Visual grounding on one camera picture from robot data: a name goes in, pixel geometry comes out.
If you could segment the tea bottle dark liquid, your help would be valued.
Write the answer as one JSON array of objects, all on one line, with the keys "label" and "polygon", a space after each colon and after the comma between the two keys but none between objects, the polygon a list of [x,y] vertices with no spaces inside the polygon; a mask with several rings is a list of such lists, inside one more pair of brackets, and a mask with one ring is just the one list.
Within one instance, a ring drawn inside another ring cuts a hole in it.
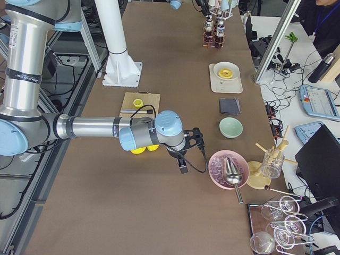
[{"label": "tea bottle dark liquid", "polygon": [[214,22],[212,19],[212,16],[209,15],[206,20],[205,20],[205,24],[204,24],[204,36],[209,38],[212,33],[213,33],[213,27],[214,27]]}]

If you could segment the tea bottle in rack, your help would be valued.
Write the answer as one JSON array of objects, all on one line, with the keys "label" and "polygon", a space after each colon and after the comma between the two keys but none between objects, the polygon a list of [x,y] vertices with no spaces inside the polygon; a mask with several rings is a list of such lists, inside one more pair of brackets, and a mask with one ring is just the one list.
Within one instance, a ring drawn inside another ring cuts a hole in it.
[{"label": "tea bottle in rack", "polygon": [[223,16],[221,14],[217,14],[215,16],[215,26],[218,26],[222,19],[223,19]]},{"label": "tea bottle in rack", "polygon": [[216,33],[215,33],[215,42],[214,42],[215,48],[221,48],[223,46],[224,37],[225,37],[225,26],[224,26],[223,21],[220,21],[219,25],[216,28]]}]

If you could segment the wine glass on tray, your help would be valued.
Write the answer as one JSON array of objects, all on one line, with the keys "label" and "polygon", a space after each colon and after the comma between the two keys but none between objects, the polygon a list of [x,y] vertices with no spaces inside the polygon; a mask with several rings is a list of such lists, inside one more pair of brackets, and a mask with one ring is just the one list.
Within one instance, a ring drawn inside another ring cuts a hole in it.
[{"label": "wine glass on tray", "polygon": [[289,195],[278,200],[268,200],[261,206],[261,214],[267,220],[280,220],[286,216],[296,216],[300,211],[298,202]]}]

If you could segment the pink bowl with ice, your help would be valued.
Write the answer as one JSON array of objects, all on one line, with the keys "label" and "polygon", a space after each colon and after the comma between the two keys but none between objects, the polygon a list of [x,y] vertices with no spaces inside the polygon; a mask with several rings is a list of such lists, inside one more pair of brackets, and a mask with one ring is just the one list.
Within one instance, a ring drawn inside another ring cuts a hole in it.
[{"label": "pink bowl with ice", "polygon": [[233,161],[236,168],[242,175],[242,181],[239,184],[239,187],[242,187],[246,184],[249,179],[250,171],[246,160],[238,153],[231,150],[220,150],[214,153],[208,164],[209,175],[212,181],[220,188],[226,190],[233,190],[234,187],[229,185],[224,179],[222,175],[222,169],[224,166],[224,159],[230,157]]}]

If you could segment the mint green bowl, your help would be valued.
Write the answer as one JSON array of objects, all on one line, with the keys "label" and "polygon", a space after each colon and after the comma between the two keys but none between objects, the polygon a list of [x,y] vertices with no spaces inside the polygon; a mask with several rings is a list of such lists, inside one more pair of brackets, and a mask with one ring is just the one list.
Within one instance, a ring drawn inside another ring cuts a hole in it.
[{"label": "mint green bowl", "polygon": [[242,134],[243,125],[235,118],[226,117],[220,121],[219,130],[223,136],[232,139]]}]

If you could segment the grey folded cloth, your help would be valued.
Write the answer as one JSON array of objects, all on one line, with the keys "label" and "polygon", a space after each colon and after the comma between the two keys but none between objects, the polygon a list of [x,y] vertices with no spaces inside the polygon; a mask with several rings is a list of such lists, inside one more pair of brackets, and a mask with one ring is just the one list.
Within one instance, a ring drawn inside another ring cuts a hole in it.
[{"label": "grey folded cloth", "polygon": [[241,113],[239,100],[237,98],[220,98],[219,110],[222,114],[239,115]]}]

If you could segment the steel ice scoop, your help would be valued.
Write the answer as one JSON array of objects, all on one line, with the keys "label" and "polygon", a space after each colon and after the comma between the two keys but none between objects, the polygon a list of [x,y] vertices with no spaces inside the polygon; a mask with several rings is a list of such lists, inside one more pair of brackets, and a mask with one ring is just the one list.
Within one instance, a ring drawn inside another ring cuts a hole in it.
[{"label": "steel ice scoop", "polygon": [[242,181],[242,175],[240,174],[239,170],[235,167],[230,157],[225,158],[225,163],[226,167],[223,172],[223,178],[229,185],[234,186],[238,202],[239,204],[243,204],[242,195],[239,190],[239,184]]}]

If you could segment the half lemon slice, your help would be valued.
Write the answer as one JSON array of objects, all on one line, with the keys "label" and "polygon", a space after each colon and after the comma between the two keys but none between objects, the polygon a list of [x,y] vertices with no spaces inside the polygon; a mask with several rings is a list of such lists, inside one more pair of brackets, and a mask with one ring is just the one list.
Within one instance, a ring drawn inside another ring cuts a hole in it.
[{"label": "half lemon slice", "polygon": [[141,108],[142,106],[144,105],[144,102],[142,99],[140,98],[136,98],[134,101],[133,101],[133,106],[135,108]]}]

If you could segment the glazed donut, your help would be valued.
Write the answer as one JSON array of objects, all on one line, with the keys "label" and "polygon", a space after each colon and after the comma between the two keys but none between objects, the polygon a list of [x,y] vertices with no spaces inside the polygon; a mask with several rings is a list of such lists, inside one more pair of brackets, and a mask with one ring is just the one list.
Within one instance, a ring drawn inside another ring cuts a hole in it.
[{"label": "glazed donut", "polygon": [[233,71],[230,69],[220,69],[218,76],[223,79],[231,79],[233,77]]}]

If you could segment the wooden cup tree stand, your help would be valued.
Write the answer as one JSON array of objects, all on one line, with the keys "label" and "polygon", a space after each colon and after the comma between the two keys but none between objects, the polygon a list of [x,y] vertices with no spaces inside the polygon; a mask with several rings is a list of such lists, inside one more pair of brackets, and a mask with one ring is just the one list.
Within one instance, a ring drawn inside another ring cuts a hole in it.
[{"label": "wooden cup tree stand", "polygon": [[[289,141],[286,139],[286,137],[289,133],[289,130],[290,130],[290,126],[288,125],[287,128],[286,128],[286,131],[284,133],[284,136],[282,138],[281,143],[277,147],[273,146],[271,149],[278,149],[278,150],[282,150],[284,152],[285,148],[289,145]],[[263,146],[261,146],[258,143],[256,143],[256,146],[264,152],[269,150],[269,149],[265,149]],[[295,165],[298,164],[296,161],[285,159],[285,157],[284,157],[284,161],[295,164]],[[250,176],[249,176],[249,179],[246,183],[247,183],[248,186],[250,186],[254,189],[265,189],[265,186],[270,186],[271,180],[273,179],[273,178],[263,176],[263,174],[260,172],[261,164],[262,163],[260,163],[258,161],[249,161],[248,162]]]}]

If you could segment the clear glass jar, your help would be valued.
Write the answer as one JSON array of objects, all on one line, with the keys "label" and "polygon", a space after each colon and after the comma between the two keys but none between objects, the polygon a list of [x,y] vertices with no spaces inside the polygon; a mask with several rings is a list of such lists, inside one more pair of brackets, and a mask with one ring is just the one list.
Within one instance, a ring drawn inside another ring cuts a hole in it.
[{"label": "clear glass jar", "polygon": [[269,149],[265,152],[260,172],[265,177],[276,179],[281,174],[283,161],[284,153],[282,150]]}]

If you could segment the black computer monitor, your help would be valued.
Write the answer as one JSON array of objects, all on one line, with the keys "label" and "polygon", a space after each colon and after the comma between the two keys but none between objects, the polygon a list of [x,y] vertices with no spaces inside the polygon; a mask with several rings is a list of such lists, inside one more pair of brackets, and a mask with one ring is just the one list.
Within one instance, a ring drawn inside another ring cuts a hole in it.
[{"label": "black computer monitor", "polygon": [[318,198],[339,199],[339,141],[322,125],[295,155],[299,173]]}]

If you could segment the blue teach pendant tablet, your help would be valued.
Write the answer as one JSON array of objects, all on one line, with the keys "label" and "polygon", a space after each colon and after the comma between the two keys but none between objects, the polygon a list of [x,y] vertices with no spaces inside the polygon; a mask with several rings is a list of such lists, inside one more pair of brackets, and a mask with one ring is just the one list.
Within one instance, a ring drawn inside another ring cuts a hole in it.
[{"label": "blue teach pendant tablet", "polygon": [[329,90],[302,85],[299,93],[302,106],[308,115],[339,121],[339,113]]}]

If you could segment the dark water bottle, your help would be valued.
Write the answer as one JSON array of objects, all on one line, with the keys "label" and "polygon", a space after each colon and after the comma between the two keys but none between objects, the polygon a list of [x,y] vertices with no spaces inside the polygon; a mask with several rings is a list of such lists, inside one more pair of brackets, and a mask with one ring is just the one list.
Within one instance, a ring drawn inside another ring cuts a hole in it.
[{"label": "dark water bottle", "polygon": [[327,54],[315,68],[313,73],[308,77],[308,81],[311,83],[318,82],[321,76],[329,69],[335,57],[335,53]]}]

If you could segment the aluminium frame post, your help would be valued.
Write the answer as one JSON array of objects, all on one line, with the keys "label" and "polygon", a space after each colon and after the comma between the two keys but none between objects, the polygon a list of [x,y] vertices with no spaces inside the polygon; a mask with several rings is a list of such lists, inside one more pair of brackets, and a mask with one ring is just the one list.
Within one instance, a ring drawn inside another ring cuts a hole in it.
[{"label": "aluminium frame post", "polygon": [[283,12],[283,15],[274,31],[273,37],[264,53],[264,56],[262,57],[262,60],[257,68],[257,71],[254,75],[254,82],[256,84],[260,84],[260,80],[262,75],[267,70],[267,67],[274,55],[274,52],[279,45],[280,41],[283,39],[283,35],[293,17],[295,14],[297,8],[300,5],[301,0],[289,0],[287,3],[287,6]]}]

